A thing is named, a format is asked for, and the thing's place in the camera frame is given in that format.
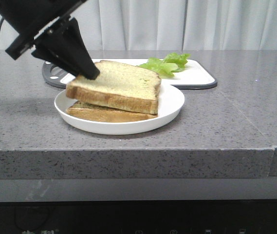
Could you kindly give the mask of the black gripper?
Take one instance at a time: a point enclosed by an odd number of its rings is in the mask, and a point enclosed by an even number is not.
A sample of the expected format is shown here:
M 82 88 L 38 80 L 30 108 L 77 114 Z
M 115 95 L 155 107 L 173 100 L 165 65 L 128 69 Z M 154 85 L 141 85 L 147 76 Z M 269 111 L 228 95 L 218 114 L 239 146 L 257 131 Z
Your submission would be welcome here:
M 54 19 L 65 17 L 84 0 L 0 0 L 0 15 L 18 32 L 6 49 L 18 59 L 34 44 L 39 31 Z M 37 38 L 35 58 L 53 63 L 68 73 L 96 79 L 100 71 L 92 61 L 75 18 L 60 19 Z

